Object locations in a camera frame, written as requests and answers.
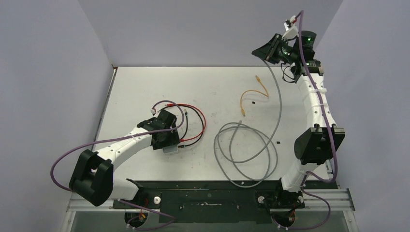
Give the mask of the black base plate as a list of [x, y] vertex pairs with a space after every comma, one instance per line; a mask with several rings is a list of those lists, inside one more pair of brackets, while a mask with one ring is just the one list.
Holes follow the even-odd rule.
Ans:
[[263, 181], [255, 187], [241, 188], [229, 181], [142, 181], [131, 200], [114, 200], [114, 209], [159, 209], [160, 222], [269, 223], [284, 221], [296, 210], [308, 208], [302, 191], [288, 192], [279, 180]]

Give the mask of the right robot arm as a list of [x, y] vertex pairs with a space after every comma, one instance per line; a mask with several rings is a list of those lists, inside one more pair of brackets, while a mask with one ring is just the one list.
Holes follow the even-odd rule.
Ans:
[[305, 179], [319, 166], [331, 160], [345, 138], [345, 130], [337, 126], [326, 99], [324, 70], [314, 58], [316, 34], [302, 31], [301, 39], [294, 36], [294, 45], [280, 34], [275, 34], [252, 54], [272, 64], [291, 65], [293, 81], [302, 95], [307, 129], [295, 140], [296, 161], [281, 178], [281, 189], [273, 194], [276, 205], [286, 207], [293, 200], [292, 192], [299, 192]]

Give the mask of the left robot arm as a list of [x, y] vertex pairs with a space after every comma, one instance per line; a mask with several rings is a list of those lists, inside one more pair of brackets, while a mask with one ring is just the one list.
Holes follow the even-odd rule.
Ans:
[[144, 203], [141, 185], [131, 179], [115, 178], [115, 170], [137, 152], [151, 147], [153, 150], [178, 145], [176, 115], [162, 110], [158, 116], [137, 124], [126, 136], [114, 143], [91, 151], [84, 150], [76, 163], [69, 189], [94, 206], [110, 199], [121, 199], [132, 208]]

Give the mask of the white network switch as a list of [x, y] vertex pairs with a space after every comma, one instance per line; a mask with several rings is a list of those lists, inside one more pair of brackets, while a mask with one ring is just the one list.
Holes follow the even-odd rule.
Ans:
[[176, 154], [179, 151], [177, 145], [167, 146], [162, 149], [163, 153], [166, 155]]

